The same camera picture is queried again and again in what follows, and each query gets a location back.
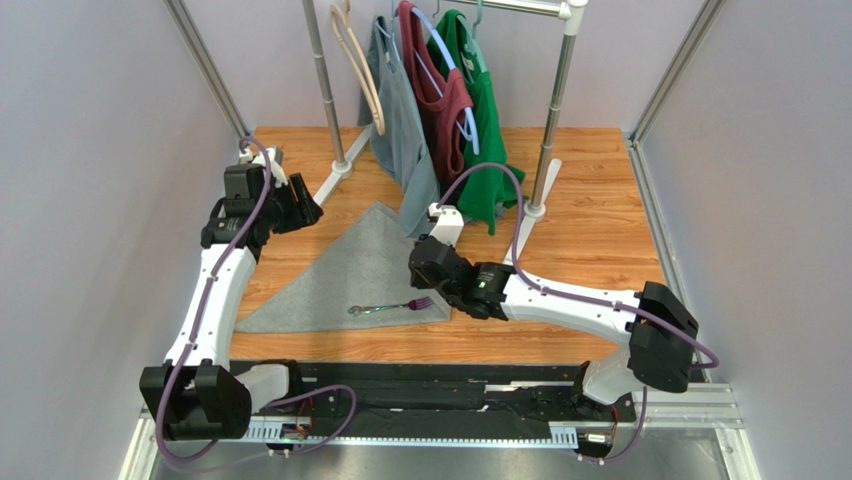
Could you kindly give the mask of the light grey cloth napkin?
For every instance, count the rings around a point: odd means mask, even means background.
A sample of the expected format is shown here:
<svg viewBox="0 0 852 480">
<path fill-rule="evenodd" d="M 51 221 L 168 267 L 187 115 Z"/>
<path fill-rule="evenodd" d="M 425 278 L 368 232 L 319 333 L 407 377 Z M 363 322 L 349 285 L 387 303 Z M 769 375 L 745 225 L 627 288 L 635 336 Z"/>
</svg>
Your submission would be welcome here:
<svg viewBox="0 0 852 480">
<path fill-rule="evenodd" d="M 409 285 L 414 241 L 404 236 L 396 212 L 375 202 L 307 269 L 240 320 L 240 333 L 274 334 L 373 329 L 446 322 L 451 308 L 430 290 Z M 404 303 L 430 297 L 424 310 L 385 310 L 352 316 L 349 307 Z"/>
</svg>

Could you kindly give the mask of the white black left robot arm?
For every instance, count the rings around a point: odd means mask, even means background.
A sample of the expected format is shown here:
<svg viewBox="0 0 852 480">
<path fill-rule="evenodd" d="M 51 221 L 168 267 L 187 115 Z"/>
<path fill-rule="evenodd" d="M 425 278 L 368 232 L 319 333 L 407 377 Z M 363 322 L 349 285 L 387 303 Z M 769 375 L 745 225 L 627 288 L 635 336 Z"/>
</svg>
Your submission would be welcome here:
<svg viewBox="0 0 852 480">
<path fill-rule="evenodd" d="M 168 441 L 245 435 L 253 414 L 290 390 L 292 361 L 266 361 L 234 374 L 230 348 L 239 303 L 273 234 L 323 214 L 299 173 L 258 163 L 229 166 L 225 195 L 201 230 L 201 266 L 189 311 L 160 366 L 143 369 L 140 392 Z"/>
</svg>

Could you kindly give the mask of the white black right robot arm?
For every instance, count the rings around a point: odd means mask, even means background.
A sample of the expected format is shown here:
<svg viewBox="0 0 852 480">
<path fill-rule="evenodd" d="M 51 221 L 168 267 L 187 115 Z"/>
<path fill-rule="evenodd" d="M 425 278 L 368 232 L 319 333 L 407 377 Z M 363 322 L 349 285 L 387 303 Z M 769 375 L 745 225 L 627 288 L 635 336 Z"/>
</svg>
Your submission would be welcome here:
<svg viewBox="0 0 852 480">
<path fill-rule="evenodd" d="M 473 318 L 545 322 L 616 344 L 577 379 L 591 401 L 609 405 L 643 387 L 688 389 L 699 324 L 664 284 L 648 281 L 634 292 L 555 282 L 511 264 L 472 264 L 432 236 L 415 244 L 408 268 L 413 287 L 435 291 Z"/>
</svg>

